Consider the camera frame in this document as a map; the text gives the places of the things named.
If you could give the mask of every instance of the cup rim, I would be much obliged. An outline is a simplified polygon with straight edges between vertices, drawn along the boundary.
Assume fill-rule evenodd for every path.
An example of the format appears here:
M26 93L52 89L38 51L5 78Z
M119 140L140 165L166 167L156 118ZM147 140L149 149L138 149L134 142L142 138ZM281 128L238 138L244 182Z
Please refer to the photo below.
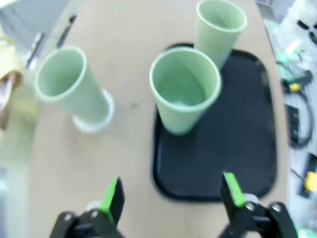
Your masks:
M55 96L47 96L46 94L42 93L42 91L39 88L39 76L41 74L41 71L44 67L44 65L54 56L56 56L57 54L60 54L61 52L65 52L65 51L73 51L76 52L79 56L81 56L82 61L83 61L83 67L80 71L80 74L78 76L78 78L76 79L76 81L73 83L73 85L71 85L66 91L62 92L61 94L55 95ZM35 89L36 89L36 93L40 96L40 98L48 103L53 103L56 102L62 98L64 98L65 96L69 95L71 92L73 92L75 90L75 88L80 84L80 82L82 81L84 74L86 72L87 69L87 58L86 55L84 53L84 51L76 46L66 46L66 47L62 47L61 49L56 49L53 52L51 52L46 59L44 60L43 63L41 63L40 66L40 70L37 73L36 76L36 80L35 80Z
M211 22L207 21L201 14L200 12L200 6L208 1L217 1L217 2L222 2L222 3L225 3L225 4L228 4L232 7L234 7L238 12L241 13L241 15L243 16L243 19L244 19L244 24L240 27L237 27L235 29L226 29L226 28L223 28L223 27L219 27L217 25L214 25L212 24ZM247 19L247 16L245 15L245 13L243 12L243 10L241 8L239 8L237 5L229 2L229 1L225 1L225 0L204 0L204 1L200 1L197 6L196 6L196 12L197 12L197 15L198 17L204 22L206 23L207 25L217 29L217 30L220 30L220 31L224 31L224 32L228 32L228 33L236 33L236 32L241 32L243 31L246 27L247 27L247 24L248 24L248 19Z
M168 100L166 100L164 97L162 97L159 92L157 91L156 87L154 86L153 83L153 71L155 66L157 65L157 63L165 56L167 56L168 54L171 54L173 52L177 52L177 51L189 51L189 52L193 52L196 54L199 54L200 56L204 57L207 61L209 61L209 63L211 64L211 67L213 67L213 69L216 72L216 87L214 89L214 93L212 93L206 100L204 100L201 103L198 103L196 105L193 106L183 106L183 105L175 105L173 103L170 103ZM150 68L150 87L152 92L154 93L154 96L156 98L158 98L161 102L163 102L164 104L166 104L168 107L172 108L173 110L177 111L177 112L184 112L184 113L189 113L189 112L199 112L202 111L206 108L208 108L214 101L216 101L216 99L218 98L221 88L222 88L222 82L221 82L221 76L219 73L219 70L217 68L217 66L214 64L214 62L207 56L205 55L203 52L198 51L194 48L190 48L190 47L175 47L175 48L171 48L169 50L166 50L164 52L162 52L161 54L159 54L155 60L152 62L151 68Z

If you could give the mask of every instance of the tray rim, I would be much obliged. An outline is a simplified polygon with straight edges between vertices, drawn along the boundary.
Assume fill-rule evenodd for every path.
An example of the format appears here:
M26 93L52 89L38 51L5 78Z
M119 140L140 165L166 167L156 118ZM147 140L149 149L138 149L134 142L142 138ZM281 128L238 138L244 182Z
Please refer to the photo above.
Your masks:
M193 47L193 43L176 43L173 44L169 47L167 47L165 50L168 50L170 48L174 48L174 47ZM243 54L245 57L251 58L253 61L257 61L258 64L258 68L259 71L264 73L262 74L261 79L265 81L265 84L268 85L268 87L264 87L264 93L265 93L265 97L266 97L266 101L267 106L269 107L269 110L267 112L267 117L270 118L270 121L267 122L267 124L269 123L273 123L272 128L269 128L268 125L268 130L272 130L272 132L269 134L271 138L271 142L272 143L272 156L275 157L275 166L274 168L272 168L272 177L270 178L270 185L265 187L265 189L262 190L262 192L260 192L259 194L257 194L256 196L258 198L262 198L265 195L268 194L268 192L270 192L270 190L273 188L275 181L276 181L276 177L277 177L277 145L276 145L276 124L275 124L275 118L274 118L274 111L273 111L273 101L272 101L272 94L271 94L271 89L270 89L270 83L269 83L269 79L268 79L268 73L267 70L264 66L264 64L262 63L262 61L256 57L254 54L252 54L251 52L247 52L247 51L242 51L242 50L237 50L237 49L233 49L232 53L236 53L236 54ZM185 196L185 195L176 195L171 193L170 191L168 191L168 189L166 189L163 184L160 182L159 176L157 174L157 166L155 163L155 161L157 160L157 153L159 150L159 129L158 127L162 127L162 122L160 120L159 117L159 112L158 112L158 108L155 105L155 120L154 120L154 126L153 126L153 141L152 141L152 155L151 155L151 180L152 183L154 185L154 187L156 188L156 190L165 198L168 199L172 199L174 201L177 202L221 202L221 198L220 197L215 197L215 196Z

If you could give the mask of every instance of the white cup base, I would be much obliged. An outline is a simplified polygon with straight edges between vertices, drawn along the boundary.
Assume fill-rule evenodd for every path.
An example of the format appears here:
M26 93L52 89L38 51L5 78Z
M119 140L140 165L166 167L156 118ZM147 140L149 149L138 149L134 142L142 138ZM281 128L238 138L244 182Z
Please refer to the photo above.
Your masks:
M113 113L114 113L114 102L112 99L112 96L109 92L107 92L105 89L103 89L103 93L104 93L104 97L105 100L108 103L108 115L107 117L100 123L98 124L90 124L87 123L85 121L83 121L82 119L80 119L77 116L73 116L73 122L75 124L75 126L83 133L85 134L97 134L102 132L103 130L105 130L111 122L111 119L113 117Z

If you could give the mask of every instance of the white surface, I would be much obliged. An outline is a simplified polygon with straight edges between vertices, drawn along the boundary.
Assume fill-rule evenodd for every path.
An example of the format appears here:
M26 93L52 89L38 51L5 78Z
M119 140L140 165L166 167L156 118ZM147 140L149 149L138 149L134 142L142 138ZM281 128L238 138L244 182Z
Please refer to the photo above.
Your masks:
M0 8L4 7L6 5L12 4L15 1L17 1L17 0L0 0Z
M272 1L271 0L256 0L256 2L264 6L270 6Z
M281 24L272 30L276 40L275 45L279 45L280 50L285 49L294 41L307 41L304 35L308 36L308 32L297 25L299 19L297 15L294 8L290 8Z
M296 0L289 8L288 14L291 14L296 22L301 20L309 27L313 27L317 21L317 6L309 0Z
M95 209L95 208L100 208L101 203L102 203L101 201L90 202L86 207L86 211L90 211L90 210Z
M103 89L103 93L104 93L105 100L107 101L109 111L108 111L107 117L102 122L92 125L92 124L86 123L85 121L81 120L77 116L73 116L73 121L75 126L83 133L86 133L86 134L100 133L110 125L113 114L114 114L114 102L109 92Z
M52 33L61 13L70 0L21 0L0 9L0 22L5 33L16 43L24 60L30 56L32 44L39 32L44 33L39 51L45 41L56 40L60 34Z
M288 8L293 4L294 0L273 0L271 9L275 20L281 21L287 13Z

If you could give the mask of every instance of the cluttered workbench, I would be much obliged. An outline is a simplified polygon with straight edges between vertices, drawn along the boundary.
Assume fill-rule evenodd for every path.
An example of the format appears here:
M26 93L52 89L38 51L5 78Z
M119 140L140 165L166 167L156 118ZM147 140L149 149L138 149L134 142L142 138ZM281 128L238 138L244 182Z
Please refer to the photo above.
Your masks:
M317 154L317 134L316 134L316 118L317 118L317 101L315 92L316 84L316 56L317 46L309 38L308 29L302 29L297 24L293 24L288 29L288 34L282 36L279 25L271 20L264 20L268 37L272 46L276 60L279 60L285 49L292 42L298 42L300 39L301 45L298 47L296 54L293 54L290 60L285 64L286 67L278 65L278 70L281 79L290 80L299 78L305 74L305 71L311 73L311 79L308 84L304 83L302 90L307 97L307 101L303 100L296 93L285 94L285 105L296 108L298 111L298 138L308 137L305 146L294 148L289 146L290 167L292 175L289 181L289 211L294 222L299 227L310 228L316 231L316 212L312 207L315 205L316 193L302 194L301 187L303 186L302 178L306 176L306 169L309 162L316 163Z
M272 95L277 173L261 203L287 203L287 127L275 60L255 2L235 2L249 19L235 48L261 60ZM66 43L85 51L99 84L112 94L113 123L106 132L88 136L60 109L42 107L30 172L30 237L48 237L61 211L81 213L117 176L126 198L118 227L127 237L212 238L223 230L228 218L221 203L171 201L156 191L150 176L155 116L150 65L166 47L193 41L195 5L94 0L83 7Z

